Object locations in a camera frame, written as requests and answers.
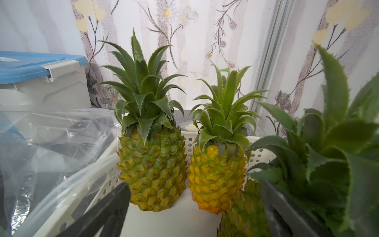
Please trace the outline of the yellow pineapple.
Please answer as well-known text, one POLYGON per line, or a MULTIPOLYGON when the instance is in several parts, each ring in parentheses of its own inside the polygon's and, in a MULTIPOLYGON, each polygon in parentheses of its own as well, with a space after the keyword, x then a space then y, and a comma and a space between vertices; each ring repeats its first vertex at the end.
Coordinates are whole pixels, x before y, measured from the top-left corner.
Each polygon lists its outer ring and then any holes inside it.
POLYGON ((106 66, 119 78, 106 85, 121 95, 114 108, 121 125, 119 178, 130 188, 131 203, 142 211, 171 208, 186 188, 185 141, 174 118, 175 110, 183 108, 167 96, 177 88, 172 83, 176 75, 161 74, 166 49, 159 47, 146 59, 133 35, 130 52, 114 45, 120 66, 106 66))
POLYGON ((189 163, 189 188, 199 209, 213 214, 227 211, 245 182, 246 162, 251 145, 247 127, 256 127, 260 117, 247 102, 263 98, 264 90, 256 90, 236 99, 242 78, 250 69, 216 70, 217 83, 210 85, 211 95, 194 98, 205 100, 195 105, 190 114, 198 130, 189 163))

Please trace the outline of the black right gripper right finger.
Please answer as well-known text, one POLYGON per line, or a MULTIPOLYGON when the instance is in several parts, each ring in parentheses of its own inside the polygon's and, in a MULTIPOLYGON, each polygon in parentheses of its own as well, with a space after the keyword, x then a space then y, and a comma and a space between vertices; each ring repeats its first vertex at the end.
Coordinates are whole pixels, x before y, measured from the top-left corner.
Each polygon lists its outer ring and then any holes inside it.
POLYGON ((270 182, 262 183, 261 197, 270 232, 274 237, 332 237, 289 197, 270 182))

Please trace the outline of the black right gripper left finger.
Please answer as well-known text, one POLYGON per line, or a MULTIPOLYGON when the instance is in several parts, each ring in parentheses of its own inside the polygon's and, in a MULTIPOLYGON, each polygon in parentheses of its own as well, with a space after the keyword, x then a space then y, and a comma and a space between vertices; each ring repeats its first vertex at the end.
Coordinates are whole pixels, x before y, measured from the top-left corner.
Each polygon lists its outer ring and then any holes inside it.
POLYGON ((129 185, 122 183, 58 234, 59 237, 119 237, 131 200, 129 185))

